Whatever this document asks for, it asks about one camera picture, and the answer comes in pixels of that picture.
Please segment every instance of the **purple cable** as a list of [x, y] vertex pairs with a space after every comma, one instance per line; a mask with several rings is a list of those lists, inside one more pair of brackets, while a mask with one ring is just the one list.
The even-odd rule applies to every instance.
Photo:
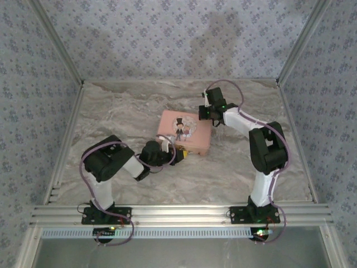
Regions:
[[[169, 138], [167, 138], [166, 136], [164, 136], [164, 135], [157, 135], [157, 136], [158, 136], [158, 137], [164, 137], [165, 139], [167, 139], [168, 141], [170, 141], [170, 143], [172, 144], [171, 140], [170, 140]], [[95, 198], [95, 194], [94, 194], [94, 191], [93, 191], [92, 187], [90, 186], [90, 183], [88, 182], [87, 178], [86, 178], [86, 177], [84, 176], [84, 174], [83, 174], [83, 163], [84, 163], [84, 160], [85, 160], [90, 154], [92, 154], [93, 152], [95, 152], [95, 151], [97, 151], [97, 150], [99, 150], [99, 149], [101, 149], [101, 148], [108, 147], [108, 146], [110, 146], [110, 145], [114, 145], [114, 144], [119, 144], [119, 145], [128, 147], [128, 145], [127, 145], [126, 143], [121, 142], [121, 141], [107, 142], [107, 143], [98, 145], [98, 146], [94, 147], [93, 149], [89, 150], [89, 151], [81, 158], [81, 160], [80, 160], [80, 162], [79, 162], [79, 174], [80, 174], [81, 178], [83, 179], [84, 183], [87, 185], [87, 187], [88, 187], [88, 189], [89, 189], [89, 191], [90, 191], [90, 195], [91, 195], [92, 198], [93, 198], [93, 202], [95, 203], [95, 206], [96, 206], [97, 208], [99, 208], [100, 211], [102, 211], [103, 213], [105, 213], [105, 214], [107, 214], [107, 215], [119, 217], [119, 218], [122, 218], [122, 219], [126, 219], [126, 220], [131, 224], [131, 226], [132, 226], [132, 231], [131, 231], [129, 237], [128, 237], [127, 239], [125, 239], [124, 241], [119, 242], [119, 243], [113, 243], [113, 244], [103, 244], [103, 243], [100, 243], [100, 242], [99, 242], [99, 236], [101, 235], [101, 232], [99, 232], [99, 233], [97, 234], [97, 238], [96, 238], [96, 241], [97, 241], [97, 243], [98, 243], [98, 246], [106, 246], [106, 247], [120, 246], [120, 245], [123, 245], [123, 244], [125, 244], [125, 243], [128, 243], [128, 242], [133, 238], [135, 226], [134, 226], [133, 221], [132, 221], [130, 218], [128, 218], [128, 217], [126, 217], [126, 216], [124, 216], [124, 215], [121, 215], [121, 214], [117, 214], [117, 213], [112, 213], [112, 212], [106, 211], [104, 208], [102, 208], [102, 206], [98, 203], [98, 201], [97, 201], [96, 198]], [[172, 148], [173, 148], [173, 157], [172, 157], [172, 159], [171, 159], [166, 165], [171, 164], [171, 163], [174, 161], [175, 157], [176, 157], [176, 149], [175, 149], [175, 147], [174, 147], [173, 144], [172, 144]], [[141, 164], [147, 166], [148, 168], [157, 168], [156, 166], [147, 165], [146, 163], [144, 163], [143, 161], [141, 161], [138, 156], [135, 156], [135, 157], [136, 157], [136, 159], [137, 159]]]
[[269, 129], [270, 131], [274, 132], [274, 133], [278, 136], [278, 138], [283, 142], [283, 144], [285, 145], [285, 148], [286, 148], [286, 150], [287, 150], [288, 161], [287, 161], [286, 165], [285, 165], [282, 169], [276, 171], [276, 172], [273, 174], [272, 182], [270, 183], [269, 192], [268, 192], [268, 198], [269, 198], [270, 204], [271, 204], [273, 207], [279, 209], [279, 210], [281, 211], [281, 213], [283, 214], [283, 218], [284, 218], [283, 230], [279, 233], [279, 235], [278, 235], [276, 238], [274, 238], [273, 240], [270, 240], [270, 241], [267, 241], [267, 242], [263, 242], [263, 243], [271, 243], [271, 242], [274, 242], [274, 241], [278, 240], [278, 238], [280, 238], [281, 235], [284, 233], [287, 222], [286, 222], [286, 214], [285, 214], [284, 210], [282, 209], [282, 207], [280, 207], [280, 206], [274, 204], [274, 202], [273, 202], [273, 200], [272, 200], [272, 191], [273, 191], [273, 186], [274, 186], [274, 183], [275, 183], [275, 180], [276, 180], [276, 176], [277, 176], [278, 174], [280, 174], [281, 172], [285, 171], [285, 170], [289, 167], [289, 165], [290, 165], [290, 156], [291, 156], [290, 148], [289, 148], [288, 143], [286, 142], [286, 140], [283, 138], [283, 136], [282, 136], [277, 130], [275, 130], [275, 129], [272, 128], [271, 126], [269, 126], [269, 125], [267, 125], [267, 124], [265, 124], [265, 123], [263, 123], [263, 122], [261, 122], [261, 121], [256, 121], [256, 120], [250, 118], [249, 116], [246, 116], [245, 114], [243, 114], [243, 113], [240, 112], [240, 108], [242, 107], [242, 105], [243, 105], [243, 103], [244, 103], [244, 96], [243, 96], [243, 92], [242, 92], [242, 90], [240, 89], [239, 85], [237, 85], [236, 83], [234, 83], [234, 82], [231, 81], [231, 80], [219, 79], [219, 80], [217, 80], [217, 81], [212, 82], [212, 83], [206, 88], [206, 90], [210, 89], [215, 83], [218, 83], [218, 82], [228, 82], [228, 83], [234, 85], [234, 86], [237, 88], [237, 90], [239, 91], [240, 96], [241, 96], [241, 98], [242, 98], [242, 102], [240, 103], [240, 105], [238, 105], [238, 114], [241, 115], [241, 116], [242, 116], [243, 118], [245, 118], [246, 120], [251, 121], [251, 122], [253, 122], [253, 123], [256, 123], [256, 124], [258, 124], [258, 125], [261, 125], [261, 126], [263, 126], [263, 127], [266, 127], [266, 128]]

